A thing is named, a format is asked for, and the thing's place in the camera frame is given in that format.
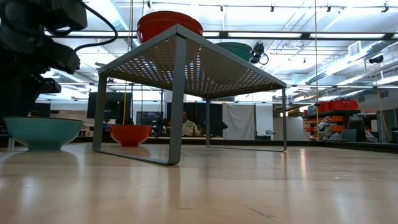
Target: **shelf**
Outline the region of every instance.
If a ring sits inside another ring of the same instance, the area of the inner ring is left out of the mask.
[[[352,115],[352,114],[357,114],[360,113],[360,110],[335,110],[335,111],[327,111],[327,112],[322,112],[319,113],[319,117],[326,117],[326,116],[338,116],[338,115]],[[302,116],[302,118],[316,118],[316,114],[310,114],[306,116]]]
[[[176,58],[177,36],[187,40],[185,58]],[[98,73],[172,90],[176,59],[185,61],[184,92],[189,95],[211,99],[286,88],[278,78],[180,25],[105,65]]]

